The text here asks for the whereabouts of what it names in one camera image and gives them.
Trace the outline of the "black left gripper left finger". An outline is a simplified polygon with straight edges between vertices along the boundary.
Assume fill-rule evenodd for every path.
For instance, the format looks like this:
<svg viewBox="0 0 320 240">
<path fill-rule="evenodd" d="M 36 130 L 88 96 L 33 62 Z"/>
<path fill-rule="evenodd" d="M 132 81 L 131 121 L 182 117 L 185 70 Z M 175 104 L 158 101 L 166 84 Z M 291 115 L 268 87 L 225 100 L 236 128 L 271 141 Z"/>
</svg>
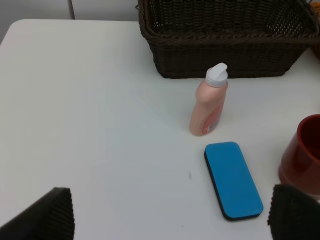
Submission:
<svg viewBox="0 0 320 240">
<path fill-rule="evenodd" d="M 75 219 L 71 190 L 54 187 L 0 227 L 2 240 L 72 240 Z"/>
</svg>

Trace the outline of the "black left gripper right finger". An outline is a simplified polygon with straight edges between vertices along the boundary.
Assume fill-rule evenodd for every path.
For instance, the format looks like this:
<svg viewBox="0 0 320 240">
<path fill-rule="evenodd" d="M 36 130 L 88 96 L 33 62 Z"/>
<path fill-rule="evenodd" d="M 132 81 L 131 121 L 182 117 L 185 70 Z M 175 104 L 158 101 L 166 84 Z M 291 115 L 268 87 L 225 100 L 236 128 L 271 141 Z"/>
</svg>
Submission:
<svg viewBox="0 0 320 240">
<path fill-rule="evenodd" d="M 267 224 L 274 240 L 318 240 L 320 203 L 293 186 L 276 184 Z"/>
</svg>

